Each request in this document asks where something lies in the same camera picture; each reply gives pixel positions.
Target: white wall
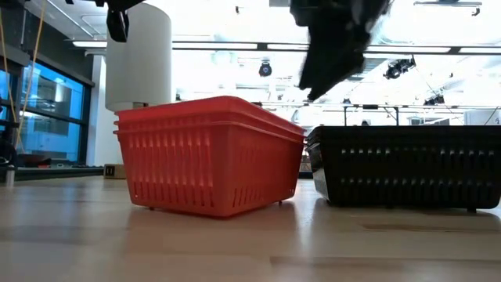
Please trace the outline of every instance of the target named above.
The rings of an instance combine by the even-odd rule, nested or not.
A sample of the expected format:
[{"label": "white wall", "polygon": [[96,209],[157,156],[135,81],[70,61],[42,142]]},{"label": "white wall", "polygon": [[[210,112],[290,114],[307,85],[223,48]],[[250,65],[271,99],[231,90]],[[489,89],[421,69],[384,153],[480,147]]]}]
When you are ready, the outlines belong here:
[{"label": "white wall", "polygon": [[91,109],[88,127],[87,165],[122,164],[122,156],[114,121],[117,116],[105,108],[106,60],[94,57],[92,80],[96,86],[91,92]]}]

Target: ceiling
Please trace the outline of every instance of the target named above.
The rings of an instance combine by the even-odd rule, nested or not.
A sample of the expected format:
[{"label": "ceiling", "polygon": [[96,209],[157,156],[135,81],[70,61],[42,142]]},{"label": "ceiling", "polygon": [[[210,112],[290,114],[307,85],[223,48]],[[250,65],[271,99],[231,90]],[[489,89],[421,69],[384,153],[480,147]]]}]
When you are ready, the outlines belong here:
[{"label": "ceiling", "polygon": [[[43,0],[27,2],[40,15]],[[68,38],[106,38],[106,9],[93,2],[47,0],[45,20]],[[282,0],[152,1],[168,11],[174,40],[308,42],[305,28],[296,27]],[[242,7],[235,13],[235,3]],[[413,0],[395,0],[391,12],[374,31],[374,42],[400,45],[498,45],[501,1],[483,0],[481,13],[471,9],[416,7]],[[250,100],[302,101],[307,93],[295,87],[305,54],[301,52],[174,51],[174,82],[183,99],[238,92]],[[448,104],[500,105],[497,56],[416,56],[418,67],[397,80],[382,74],[387,56],[370,56],[361,74],[337,85],[320,102],[418,104],[435,93]],[[260,78],[258,68],[270,60],[273,76]]]}]

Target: plastic basket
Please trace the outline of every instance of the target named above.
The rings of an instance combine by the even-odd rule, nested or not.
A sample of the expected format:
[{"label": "plastic basket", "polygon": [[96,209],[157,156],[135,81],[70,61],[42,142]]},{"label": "plastic basket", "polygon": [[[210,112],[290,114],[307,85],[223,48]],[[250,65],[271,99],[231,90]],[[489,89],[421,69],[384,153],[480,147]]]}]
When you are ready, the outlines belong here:
[{"label": "plastic basket", "polygon": [[494,208],[500,138],[496,126],[319,127],[307,151],[332,204]]},{"label": "plastic basket", "polygon": [[[229,99],[232,104],[247,103]],[[216,107],[214,100],[201,101]],[[118,113],[116,133],[132,203],[226,217],[292,197],[304,146],[302,128],[278,126],[284,120],[273,115],[261,118],[260,114],[269,113],[260,108],[255,119],[234,107],[234,114],[227,115],[220,107],[214,118],[201,101]],[[175,114],[177,109],[182,109],[183,117]],[[133,128],[126,126],[132,123]]]}]

